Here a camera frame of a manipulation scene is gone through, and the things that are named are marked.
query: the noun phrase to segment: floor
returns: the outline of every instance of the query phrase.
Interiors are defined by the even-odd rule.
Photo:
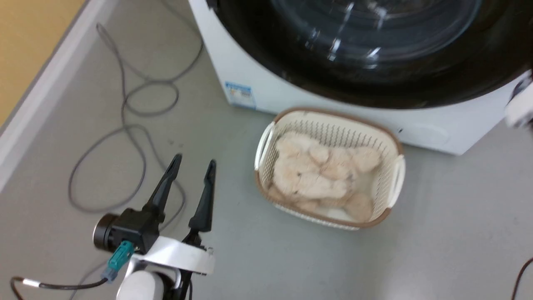
[[[173,2],[192,20],[185,0]],[[120,51],[152,77],[170,77],[194,58],[200,39],[156,0],[122,0],[106,24]],[[126,74],[127,87],[140,84]],[[126,114],[152,135],[165,162],[183,153],[178,175],[187,204],[163,234],[187,233],[210,159],[218,162],[213,231],[215,274],[195,276],[194,299],[505,299],[523,262],[533,256],[533,139],[500,124],[461,157],[406,147],[407,177],[391,215],[359,232],[326,228],[278,211],[255,187],[252,161],[272,115],[230,107],[204,51],[177,81],[180,98],[154,118]],[[154,86],[132,97],[152,111],[172,90]],[[68,204],[67,183],[80,156],[120,127],[120,73],[98,41],[1,194],[0,295],[14,298],[9,278],[76,283],[108,258],[94,249],[101,214]],[[140,208],[161,169],[146,138],[146,179],[127,206]],[[106,141],[81,166],[75,195],[90,208],[116,203],[135,189],[141,160],[124,135]],[[167,214],[183,199],[171,191]],[[97,280],[98,274],[89,281]],[[533,297],[533,275],[519,299]],[[112,299],[120,280],[80,291],[76,299]],[[20,288],[26,299],[68,299],[64,291]]]

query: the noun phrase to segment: plastic basket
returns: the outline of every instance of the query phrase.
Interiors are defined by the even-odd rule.
[[[370,221],[356,223],[323,216],[302,210],[286,201],[279,201],[268,193],[274,163],[278,157],[275,143],[287,131],[305,133],[329,147],[366,146],[381,154],[382,163],[375,171],[369,187],[370,196],[374,200],[374,212]],[[286,110],[267,126],[259,141],[254,162],[257,186],[276,208],[314,223],[345,230],[374,226],[389,215],[400,194],[405,167],[401,144],[389,130],[353,116],[305,107]]]

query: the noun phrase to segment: plush toy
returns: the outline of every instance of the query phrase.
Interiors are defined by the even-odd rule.
[[[355,222],[368,222],[374,212],[374,202],[366,194],[356,193],[348,199],[344,210]]]
[[[327,147],[307,135],[287,132],[276,142],[274,196],[306,211],[318,206],[343,208],[356,222],[366,222],[374,209],[370,197],[356,193],[357,178],[381,163],[370,147]]]

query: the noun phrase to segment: wall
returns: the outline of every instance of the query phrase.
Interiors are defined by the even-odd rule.
[[[0,125],[83,3],[84,0],[0,0]]]

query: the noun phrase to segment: washing machine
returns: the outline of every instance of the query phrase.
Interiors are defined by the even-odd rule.
[[[461,155],[531,69],[531,0],[189,0],[228,102],[349,113]]]

